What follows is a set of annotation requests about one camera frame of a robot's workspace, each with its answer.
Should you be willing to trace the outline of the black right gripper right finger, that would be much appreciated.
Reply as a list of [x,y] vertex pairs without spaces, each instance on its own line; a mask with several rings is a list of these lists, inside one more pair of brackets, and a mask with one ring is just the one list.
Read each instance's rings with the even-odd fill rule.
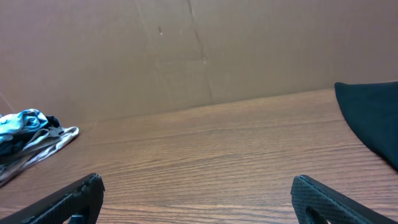
[[300,224],[397,224],[307,175],[294,177],[290,194]]

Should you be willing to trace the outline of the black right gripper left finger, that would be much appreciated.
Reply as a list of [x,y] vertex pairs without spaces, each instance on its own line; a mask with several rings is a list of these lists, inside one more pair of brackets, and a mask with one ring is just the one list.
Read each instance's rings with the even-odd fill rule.
[[92,173],[1,219],[1,224],[57,224],[65,221],[95,224],[104,191],[101,176]]

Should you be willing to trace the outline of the black t-shirt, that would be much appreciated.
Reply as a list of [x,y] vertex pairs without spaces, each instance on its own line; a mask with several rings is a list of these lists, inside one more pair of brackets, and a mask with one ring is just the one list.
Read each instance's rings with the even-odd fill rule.
[[397,169],[397,82],[335,83],[341,113],[358,139]]

